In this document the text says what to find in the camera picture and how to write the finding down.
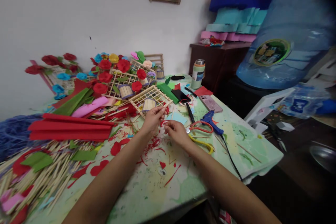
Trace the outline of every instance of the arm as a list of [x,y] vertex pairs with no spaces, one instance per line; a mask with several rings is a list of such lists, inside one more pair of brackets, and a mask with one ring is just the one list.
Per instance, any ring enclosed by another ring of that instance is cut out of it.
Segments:
[[247,186],[191,141],[181,123],[169,121],[165,130],[191,156],[205,184],[237,223],[280,223]]
[[148,111],[140,131],[95,177],[68,213],[63,224],[106,222],[118,195],[132,175],[136,162],[158,129],[165,113],[165,108],[162,107]]

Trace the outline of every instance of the red scissors handle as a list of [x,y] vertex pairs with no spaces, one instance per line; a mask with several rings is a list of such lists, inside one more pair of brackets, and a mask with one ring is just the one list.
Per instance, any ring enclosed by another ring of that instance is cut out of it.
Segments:
[[[205,130],[205,129],[202,129],[202,128],[199,128],[199,127],[194,127],[197,123],[201,123],[201,124],[206,124],[210,127],[211,131],[208,131],[208,130]],[[194,122],[190,125],[190,130],[200,130],[200,131],[203,131],[203,132],[206,132],[206,133],[212,133],[214,131],[213,127],[211,126],[210,123],[208,122],[204,122],[204,121],[197,121],[197,122]]]

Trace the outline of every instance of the yellow scissors handle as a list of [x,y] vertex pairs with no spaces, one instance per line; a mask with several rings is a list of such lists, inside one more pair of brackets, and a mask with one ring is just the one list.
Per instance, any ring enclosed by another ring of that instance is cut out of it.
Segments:
[[209,150],[209,152],[208,152],[208,154],[209,155],[211,155],[212,153],[213,153],[213,147],[210,145],[210,144],[208,144],[208,143],[205,143],[205,142],[202,142],[202,141],[198,141],[198,140],[196,140],[195,138],[193,138],[191,135],[189,135],[188,134],[188,136],[190,137],[190,139],[193,141],[193,142],[196,142],[196,143],[199,143],[199,144],[201,144],[201,145],[204,145],[208,150]]

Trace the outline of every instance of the yellow paper flower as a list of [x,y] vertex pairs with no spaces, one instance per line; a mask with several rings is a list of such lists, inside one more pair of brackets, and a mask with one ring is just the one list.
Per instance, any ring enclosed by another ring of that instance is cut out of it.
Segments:
[[119,62],[119,57],[117,54],[110,54],[109,59],[111,63],[118,63]]

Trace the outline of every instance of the white wall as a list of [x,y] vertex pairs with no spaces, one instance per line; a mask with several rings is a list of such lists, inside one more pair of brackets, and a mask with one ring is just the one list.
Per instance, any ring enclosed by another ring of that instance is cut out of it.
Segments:
[[187,73],[189,44],[213,15],[210,0],[180,5],[148,0],[0,0],[0,119],[31,113],[51,99],[29,60],[72,53],[88,71],[90,57],[106,51],[163,53],[166,74]]

